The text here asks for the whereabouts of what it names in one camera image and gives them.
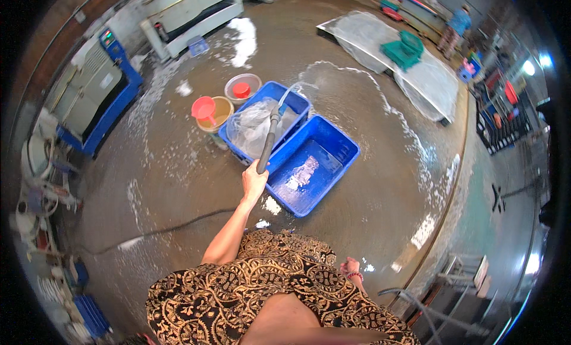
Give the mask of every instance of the yellow bucket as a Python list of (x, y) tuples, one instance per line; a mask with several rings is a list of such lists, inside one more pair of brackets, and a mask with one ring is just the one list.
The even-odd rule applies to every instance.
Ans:
[(216, 96), (212, 98), (215, 104), (214, 115), (212, 116), (216, 121), (216, 126), (209, 120), (196, 120), (198, 127), (212, 138), (214, 143), (222, 150), (227, 150), (228, 145), (218, 136), (218, 129), (224, 125), (228, 118), (234, 113), (234, 104), (229, 99)]

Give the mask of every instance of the wrist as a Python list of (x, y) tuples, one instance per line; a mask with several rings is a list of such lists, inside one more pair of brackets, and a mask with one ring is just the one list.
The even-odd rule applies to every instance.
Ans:
[(258, 202), (259, 198), (253, 198), (253, 197), (248, 197), (246, 195), (244, 195), (244, 197), (242, 198), (242, 200), (240, 200), (240, 205), (248, 208), (250, 210), (253, 209), (253, 207), (256, 205), (256, 203)]
[(360, 272), (350, 272), (347, 275), (347, 278), (351, 281), (351, 282), (359, 282), (362, 283), (363, 282), (363, 275)]

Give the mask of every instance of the person in blue shirt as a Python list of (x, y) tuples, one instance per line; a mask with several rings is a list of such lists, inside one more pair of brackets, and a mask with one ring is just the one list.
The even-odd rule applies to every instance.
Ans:
[(470, 7), (466, 4), (462, 4), (462, 9), (456, 9), (452, 19), (446, 23), (446, 29), (438, 43), (438, 50), (444, 54), (446, 59), (450, 60), (450, 56), (454, 52), (454, 47), (458, 39), (460, 39), (464, 31), (471, 26)]

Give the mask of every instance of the person's legs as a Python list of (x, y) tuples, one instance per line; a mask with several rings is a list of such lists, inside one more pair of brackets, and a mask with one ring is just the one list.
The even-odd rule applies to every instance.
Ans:
[(453, 29), (449, 26), (446, 26), (446, 29), (444, 29), (444, 33), (442, 33), (442, 37), (440, 38), (440, 42), (438, 43), (437, 47), (439, 51), (442, 51), (444, 49), (446, 42), (448, 41), (448, 39), (450, 39), (450, 30)]
[(454, 48), (456, 47), (456, 43), (458, 42), (458, 39), (460, 39), (460, 35), (458, 35), (458, 33), (456, 33), (454, 29), (450, 28), (450, 30), (451, 30), (451, 36), (448, 42), (449, 45), (448, 48), (446, 49), (446, 53), (444, 53), (444, 57), (446, 59), (450, 59), (450, 56), (452, 56)]

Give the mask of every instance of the digital display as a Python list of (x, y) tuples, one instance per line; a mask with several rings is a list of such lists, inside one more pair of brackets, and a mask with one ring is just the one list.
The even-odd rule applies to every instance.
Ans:
[(101, 41), (103, 42), (105, 48), (108, 48), (109, 45), (115, 41), (115, 37), (113, 37), (113, 33), (111, 33), (110, 30), (107, 30), (103, 35), (101, 35)]

